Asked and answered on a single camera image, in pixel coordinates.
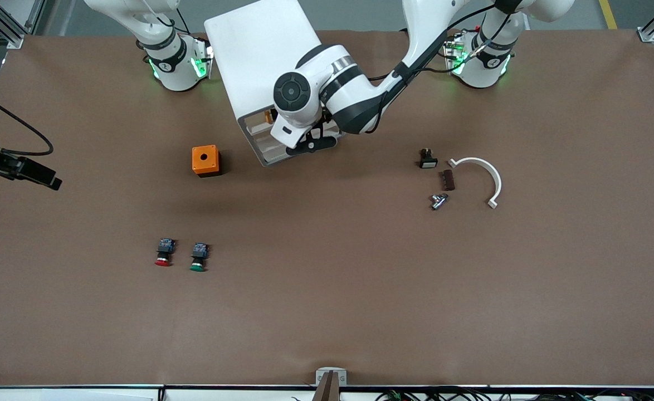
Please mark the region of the white drawer cabinet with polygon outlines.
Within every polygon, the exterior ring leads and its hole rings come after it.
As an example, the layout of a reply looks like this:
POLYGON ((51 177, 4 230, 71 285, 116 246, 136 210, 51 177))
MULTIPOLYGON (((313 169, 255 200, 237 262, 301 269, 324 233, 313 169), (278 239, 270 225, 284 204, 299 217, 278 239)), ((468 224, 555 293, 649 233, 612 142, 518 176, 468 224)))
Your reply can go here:
POLYGON ((355 63, 343 46, 320 42, 299 0, 258 0, 210 18, 204 27, 236 122, 256 157, 241 121, 249 114, 275 107, 279 116, 270 133, 289 148, 314 125, 332 121, 320 88, 292 74, 331 80, 355 63))

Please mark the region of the red push button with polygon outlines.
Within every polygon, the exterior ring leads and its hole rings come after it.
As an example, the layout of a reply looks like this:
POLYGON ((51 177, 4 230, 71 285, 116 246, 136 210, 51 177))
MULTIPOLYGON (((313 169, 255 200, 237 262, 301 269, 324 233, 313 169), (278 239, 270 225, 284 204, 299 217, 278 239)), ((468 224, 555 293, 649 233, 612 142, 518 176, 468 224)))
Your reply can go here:
POLYGON ((169 267, 172 265, 172 255, 176 249, 176 241, 172 238, 161 238, 157 245, 157 257, 154 262, 157 266, 169 267))

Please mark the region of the green push button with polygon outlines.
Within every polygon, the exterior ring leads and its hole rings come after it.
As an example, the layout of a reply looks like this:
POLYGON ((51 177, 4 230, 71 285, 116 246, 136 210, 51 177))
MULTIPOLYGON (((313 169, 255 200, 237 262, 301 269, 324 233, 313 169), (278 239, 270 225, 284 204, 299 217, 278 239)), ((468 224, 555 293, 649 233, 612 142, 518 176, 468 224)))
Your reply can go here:
POLYGON ((195 243, 192 249, 192 264, 190 271, 206 272, 207 260, 210 254, 210 245, 206 243, 195 243))

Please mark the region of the orange box with hole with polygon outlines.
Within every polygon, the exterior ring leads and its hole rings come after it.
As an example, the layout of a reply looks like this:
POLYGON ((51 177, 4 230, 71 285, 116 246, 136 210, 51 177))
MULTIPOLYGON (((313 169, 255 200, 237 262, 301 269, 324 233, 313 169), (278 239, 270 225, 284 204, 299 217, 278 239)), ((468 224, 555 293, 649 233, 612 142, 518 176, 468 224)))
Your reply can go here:
POLYGON ((223 174, 222 154, 216 145, 193 147, 191 156, 192 170, 200 178, 223 174))

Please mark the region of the white curved plastic bracket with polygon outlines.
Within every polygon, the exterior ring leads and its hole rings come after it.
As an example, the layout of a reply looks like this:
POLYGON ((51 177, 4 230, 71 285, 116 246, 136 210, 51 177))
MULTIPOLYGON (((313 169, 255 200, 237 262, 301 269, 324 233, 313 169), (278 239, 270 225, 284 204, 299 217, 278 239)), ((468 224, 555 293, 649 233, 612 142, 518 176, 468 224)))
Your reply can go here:
POLYGON ((503 185, 502 176, 500 175, 500 172, 497 170, 497 168, 494 167, 494 165, 492 165, 492 163, 482 158, 466 157, 466 158, 460 158, 459 160, 456 160, 454 158, 450 158, 448 160, 448 164, 452 168, 456 168, 459 167, 460 165, 464 165, 467 163, 478 165, 478 167, 481 167, 484 170, 486 170, 488 173, 490 173, 491 178, 494 181, 494 193, 487 201, 487 205, 490 206, 490 208, 492 209, 496 209, 498 207, 498 198, 502 193, 502 185, 503 185))

